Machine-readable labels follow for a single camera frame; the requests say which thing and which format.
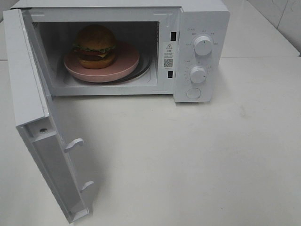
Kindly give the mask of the round white door button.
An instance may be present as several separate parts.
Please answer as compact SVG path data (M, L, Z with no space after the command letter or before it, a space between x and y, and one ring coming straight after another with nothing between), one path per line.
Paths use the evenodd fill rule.
M187 91L186 96L189 99L198 99L201 96L201 90L198 88L191 88Z

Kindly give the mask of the pink round plate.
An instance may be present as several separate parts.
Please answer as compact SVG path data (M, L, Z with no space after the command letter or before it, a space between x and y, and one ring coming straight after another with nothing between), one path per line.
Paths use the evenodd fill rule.
M123 41L117 43L116 56L112 64L102 69L83 67L72 52L65 55L63 63L67 71L75 78L94 83L116 81L129 75L137 67L140 54L137 48Z

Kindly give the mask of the burger with lettuce and cheese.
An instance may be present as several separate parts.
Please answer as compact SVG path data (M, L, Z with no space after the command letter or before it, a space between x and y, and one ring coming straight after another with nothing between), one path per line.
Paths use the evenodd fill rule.
M111 30L93 24L78 32L73 51L81 66L87 69L102 69L114 61L116 45L117 41Z

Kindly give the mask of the white microwave door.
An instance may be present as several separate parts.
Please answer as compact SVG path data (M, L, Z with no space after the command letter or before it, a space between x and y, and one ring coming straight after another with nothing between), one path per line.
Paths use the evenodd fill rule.
M16 129L68 222L90 213L83 191L92 181L77 180L71 151L81 138L66 143L46 83L50 68L41 37L28 10L3 13Z

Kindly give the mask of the glass microwave turntable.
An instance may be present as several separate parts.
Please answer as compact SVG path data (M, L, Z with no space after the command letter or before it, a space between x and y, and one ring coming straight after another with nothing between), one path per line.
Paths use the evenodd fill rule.
M113 83L122 83L122 82L133 80L141 76L149 69L151 63L152 63L151 57L142 55L142 57L139 59L137 67L129 75L125 76L124 78L113 81Z

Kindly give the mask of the white lower timer knob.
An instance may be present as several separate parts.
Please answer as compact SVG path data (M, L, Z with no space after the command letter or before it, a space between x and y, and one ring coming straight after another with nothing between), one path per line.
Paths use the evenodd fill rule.
M195 66L190 70L190 79L193 83L199 84L207 79L207 71L205 67Z

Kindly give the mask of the white warning label sticker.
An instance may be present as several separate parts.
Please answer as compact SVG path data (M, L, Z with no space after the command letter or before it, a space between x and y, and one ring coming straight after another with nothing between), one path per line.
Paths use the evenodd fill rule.
M173 42L164 42L162 45L162 65L164 69L174 68L176 47Z

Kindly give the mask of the white microwave oven body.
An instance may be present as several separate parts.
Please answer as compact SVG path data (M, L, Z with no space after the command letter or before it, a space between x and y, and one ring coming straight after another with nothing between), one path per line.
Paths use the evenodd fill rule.
M21 0L12 9L30 12L47 55L46 83L52 96L171 94L176 102L210 100L230 18L220 0ZM149 69L122 83L73 78L63 56L73 47L76 33L89 24L109 28L118 40L134 45L141 57L151 57ZM198 56L193 47L201 34L213 39L212 51L205 56ZM173 69L163 68L164 42L175 44ZM207 79L199 84L190 79L195 66L207 71ZM200 98L187 98L191 88L201 90Z

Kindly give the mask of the white upper power knob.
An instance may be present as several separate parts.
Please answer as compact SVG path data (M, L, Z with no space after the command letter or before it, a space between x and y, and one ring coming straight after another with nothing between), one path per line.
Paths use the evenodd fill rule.
M205 56L212 51L213 39L208 34L201 34L193 41L194 51L198 56Z

